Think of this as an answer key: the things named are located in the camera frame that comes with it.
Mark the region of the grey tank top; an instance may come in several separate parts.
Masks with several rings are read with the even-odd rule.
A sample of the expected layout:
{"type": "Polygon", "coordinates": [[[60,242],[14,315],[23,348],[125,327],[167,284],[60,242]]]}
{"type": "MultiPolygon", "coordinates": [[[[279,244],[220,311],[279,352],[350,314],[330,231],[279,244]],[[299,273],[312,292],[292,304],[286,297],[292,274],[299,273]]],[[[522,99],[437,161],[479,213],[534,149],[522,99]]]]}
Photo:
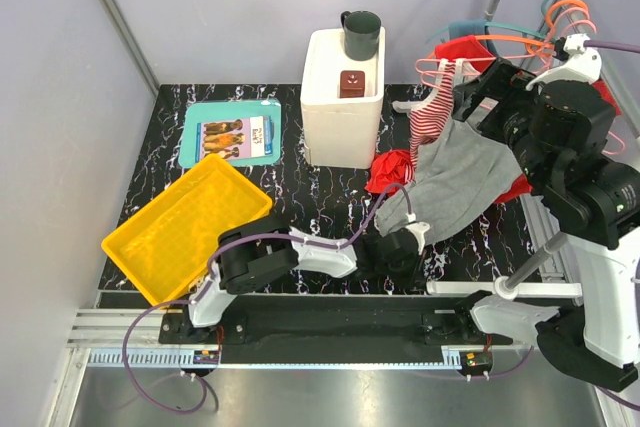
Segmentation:
{"type": "Polygon", "coordinates": [[[450,120],[438,139],[418,149],[407,193],[416,220],[430,225],[428,245],[474,222],[521,174],[509,148],[450,120]]]}

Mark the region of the pink wire hanger front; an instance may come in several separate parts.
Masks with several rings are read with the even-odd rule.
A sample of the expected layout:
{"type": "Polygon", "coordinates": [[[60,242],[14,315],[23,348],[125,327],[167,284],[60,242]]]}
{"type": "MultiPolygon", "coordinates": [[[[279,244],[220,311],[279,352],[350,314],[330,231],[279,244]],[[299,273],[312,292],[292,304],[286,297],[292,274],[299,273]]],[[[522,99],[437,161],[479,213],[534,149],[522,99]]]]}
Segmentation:
{"type": "Polygon", "coordinates": [[[422,60],[437,66],[435,70],[420,72],[422,78],[435,79],[431,91],[426,99],[409,110],[409,152],[413,164],[417,163],[419,147],[435,142],[450,118],[454,106],[453,87],[483,73],[498,57],[493,46],[495,40],[523,44],[525,59],[538,58],[545,69],[550,68],[551,43],[560,38],[551,14],[560,7],[565,8],[559,14],[560,17],[573,11],[589,14],[587,5],[581,0],[559,0],[545,13],[545,22],[550,28],[547,34],[482,19],[456,21],[448,25],[446,31],[449,33],[449,40],[437,45],[422,60]]]}

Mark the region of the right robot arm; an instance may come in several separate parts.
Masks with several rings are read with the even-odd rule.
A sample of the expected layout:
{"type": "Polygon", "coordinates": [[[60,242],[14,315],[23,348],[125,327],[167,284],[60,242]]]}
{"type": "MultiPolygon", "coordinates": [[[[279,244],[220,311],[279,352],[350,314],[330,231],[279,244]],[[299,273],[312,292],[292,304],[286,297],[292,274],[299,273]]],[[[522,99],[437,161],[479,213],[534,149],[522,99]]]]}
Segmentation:
{"type": "Polygon", "coordinates": [[[501,58],[455,88],[454,116],[468,118],[484,99],[495,105],[480,134],[509,148],[559,230],[492,291],[460,302],[455,334],[527,343],[561,373],[620,392],[639,377],[639,174],[604,153],[615,109],[591,82],[558,70],[535,76],[501,58]],[[576,256],[581,305],[519,302],[519,285],[564,245],[576,256]]]}

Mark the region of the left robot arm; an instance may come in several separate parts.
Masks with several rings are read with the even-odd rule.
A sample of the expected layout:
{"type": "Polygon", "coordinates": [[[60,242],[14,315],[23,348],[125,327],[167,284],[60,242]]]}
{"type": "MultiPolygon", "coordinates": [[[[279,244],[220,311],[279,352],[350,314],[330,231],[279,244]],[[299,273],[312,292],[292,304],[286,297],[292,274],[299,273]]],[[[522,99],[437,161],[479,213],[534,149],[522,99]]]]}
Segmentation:
{"type": "Polygon", "coordinates": [[[208,274],[189,300],[181,331],[196,343],[215,333],[224,311],[239,295],[256,292],[292,270],[358,280],[388,277],[404,288],[414,283],[430,226],[409,224],[383,237],[327,239],[287,227],[267,216],[219,237],[208,274]]]}

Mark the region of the orange plastic hanger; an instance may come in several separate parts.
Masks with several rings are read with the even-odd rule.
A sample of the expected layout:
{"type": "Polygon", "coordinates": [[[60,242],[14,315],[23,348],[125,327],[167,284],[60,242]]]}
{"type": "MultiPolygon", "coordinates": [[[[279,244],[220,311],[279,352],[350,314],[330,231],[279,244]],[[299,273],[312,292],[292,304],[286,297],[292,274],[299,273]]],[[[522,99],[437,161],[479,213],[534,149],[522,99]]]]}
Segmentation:
{"type": "Polygon", "coordinates": [[[584,0],[545,0],[541,7],[545,33],[525,32],[515,27],[498,26],[506,34],[475,34],[478,41],[519,44],[524,48],[521,58],[551,59],[552,45],[573,34],[598,32],[590,8],[584,0]]]}

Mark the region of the red white striped tank top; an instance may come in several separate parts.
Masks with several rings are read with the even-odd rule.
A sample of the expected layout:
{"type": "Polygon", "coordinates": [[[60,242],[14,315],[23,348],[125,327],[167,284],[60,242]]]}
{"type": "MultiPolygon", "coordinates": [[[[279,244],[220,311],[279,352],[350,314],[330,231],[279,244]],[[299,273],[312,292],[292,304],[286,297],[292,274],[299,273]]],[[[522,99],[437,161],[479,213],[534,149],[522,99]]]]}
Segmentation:
{"type": "Polygon", "coordinates": [[[464,58],[441,59],[436,71],[436,82],[429,95],[409,111],[409,152],[414,168],[418,165],[418,150],[422,145],[435,142],[451,117],[454,107],[453,88],[477,74],[464,58]]]}

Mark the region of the crumpled red cloth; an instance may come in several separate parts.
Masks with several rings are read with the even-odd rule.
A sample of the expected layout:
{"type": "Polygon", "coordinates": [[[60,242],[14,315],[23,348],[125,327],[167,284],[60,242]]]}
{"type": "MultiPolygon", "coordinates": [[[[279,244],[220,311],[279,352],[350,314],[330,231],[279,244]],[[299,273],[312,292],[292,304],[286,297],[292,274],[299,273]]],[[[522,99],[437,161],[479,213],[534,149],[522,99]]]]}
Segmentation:
{"type": "Polygon", "coordinates": [[[365,190],[371,194],[382,194],[391,184],[406,185],[413,180],[415,168],[408,150],[394,149],[377,154],[370,167],[365,190]]]}

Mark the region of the white rack foot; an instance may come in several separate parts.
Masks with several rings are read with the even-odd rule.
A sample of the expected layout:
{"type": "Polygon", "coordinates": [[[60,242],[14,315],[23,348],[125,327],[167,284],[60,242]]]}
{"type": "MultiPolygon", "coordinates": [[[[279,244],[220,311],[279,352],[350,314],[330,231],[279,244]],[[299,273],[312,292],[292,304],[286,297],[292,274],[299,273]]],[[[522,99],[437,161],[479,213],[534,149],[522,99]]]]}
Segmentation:
{"type": "Polygon", "coordinates": [[[506,277],[500,277],[493,282],[431,280],[426,282],[426,291],[432,296],[460,298],[478,291],[487,291],[507,300],[516,298],[578,299],[582,297],[579,283],[523,282],[515,287],[506,287],[506,280],[506,277]]]}

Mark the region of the brown square box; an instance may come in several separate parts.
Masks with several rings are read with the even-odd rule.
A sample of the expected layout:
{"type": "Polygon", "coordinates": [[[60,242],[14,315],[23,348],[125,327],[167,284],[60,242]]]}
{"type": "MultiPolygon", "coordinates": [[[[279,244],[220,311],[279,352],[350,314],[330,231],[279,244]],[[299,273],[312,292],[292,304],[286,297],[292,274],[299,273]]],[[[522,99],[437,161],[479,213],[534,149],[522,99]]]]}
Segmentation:
{"type": "Polygon", "coordinates": [[[361,70],[343,70],[339,78],[340,98],[361,98],[365,95],[366,75],[361,70]]]}

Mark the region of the dark green mug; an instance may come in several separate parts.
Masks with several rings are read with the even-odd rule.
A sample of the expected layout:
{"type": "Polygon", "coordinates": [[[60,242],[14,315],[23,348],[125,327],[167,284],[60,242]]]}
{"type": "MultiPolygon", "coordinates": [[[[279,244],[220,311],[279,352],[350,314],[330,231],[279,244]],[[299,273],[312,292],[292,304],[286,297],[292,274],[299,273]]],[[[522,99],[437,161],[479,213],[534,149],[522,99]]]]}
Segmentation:
{"type": "Polygon", "coordinates": [[[344,11],[340,17],[345,54],[354,61],[367,61],[378,52],[381,19],[369,11],[344,11]]]}

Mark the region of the white foam box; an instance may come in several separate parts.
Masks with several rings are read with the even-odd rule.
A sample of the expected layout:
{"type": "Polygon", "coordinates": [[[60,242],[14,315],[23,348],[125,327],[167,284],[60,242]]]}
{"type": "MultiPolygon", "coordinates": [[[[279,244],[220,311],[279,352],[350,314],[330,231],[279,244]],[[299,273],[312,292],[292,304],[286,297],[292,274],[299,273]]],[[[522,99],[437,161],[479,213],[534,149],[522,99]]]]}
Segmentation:
{"type": "Polygon", "coordinates": [[[311,34],[301,84],[304,152],[313,166],[368,169],[376,153],[384,98],[386,32],[381,31],[377,54],[354,61],[344,53],[341,28],[311,34]],[[340,96],[340,75],[362,71],[362,97],[340,96]]]}

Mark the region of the dog picture book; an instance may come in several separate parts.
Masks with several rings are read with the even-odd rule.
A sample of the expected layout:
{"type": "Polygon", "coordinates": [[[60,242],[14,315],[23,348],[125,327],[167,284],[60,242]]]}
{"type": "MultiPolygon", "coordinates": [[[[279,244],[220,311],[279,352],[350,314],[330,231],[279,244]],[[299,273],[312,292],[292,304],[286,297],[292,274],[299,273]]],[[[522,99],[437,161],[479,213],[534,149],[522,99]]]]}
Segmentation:
{"type": "Polygon", "coordinates": [[[223,160],[246,160],[274,153],[274,124],[269,116],[199,123],[195,160],[215,154],[223,160]]]}

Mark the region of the teal tray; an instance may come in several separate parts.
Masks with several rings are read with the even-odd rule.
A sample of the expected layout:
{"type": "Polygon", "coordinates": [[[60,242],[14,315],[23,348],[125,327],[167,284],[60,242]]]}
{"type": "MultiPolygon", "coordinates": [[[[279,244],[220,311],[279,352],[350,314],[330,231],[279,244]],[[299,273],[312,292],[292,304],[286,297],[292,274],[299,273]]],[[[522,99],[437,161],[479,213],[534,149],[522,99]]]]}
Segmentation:
{"type": "Polygon", "coordinates": [[[185,116],[179,165],[214,155],[235,167],[272,165],[281,157],[281,104],[276,99],[199,102],[185,116]]]}

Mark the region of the yellow plastic basket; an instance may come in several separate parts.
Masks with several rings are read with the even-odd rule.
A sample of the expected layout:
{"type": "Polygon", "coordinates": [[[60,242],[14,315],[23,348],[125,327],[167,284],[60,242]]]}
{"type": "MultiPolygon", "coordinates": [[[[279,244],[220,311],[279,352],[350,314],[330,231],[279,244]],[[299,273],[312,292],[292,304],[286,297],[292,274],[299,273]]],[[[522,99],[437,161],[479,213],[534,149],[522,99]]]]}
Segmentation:
{"type": "Polygon", "coordinates": [[[110,233],[103,251],[152,305],[176,300],[205,275],[220,234],[266,216],[272,199],[209,156],[110,233]]]}

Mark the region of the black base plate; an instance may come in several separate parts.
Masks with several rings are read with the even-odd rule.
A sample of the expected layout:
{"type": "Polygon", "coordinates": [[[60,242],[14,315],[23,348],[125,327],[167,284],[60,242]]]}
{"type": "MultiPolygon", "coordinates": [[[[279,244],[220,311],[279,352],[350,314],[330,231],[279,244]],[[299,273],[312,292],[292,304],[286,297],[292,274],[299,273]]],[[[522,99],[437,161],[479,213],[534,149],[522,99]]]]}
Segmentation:
{"type": "Polygon", "coordinates": [[[222,344],[222,363],[426,364],[441,348],[508,346],[456,317],[456,299],[429,296],[249,294],[234,300],[221,321],[198,328],[186,308],[166,313],[162,344],[222,344]]]}

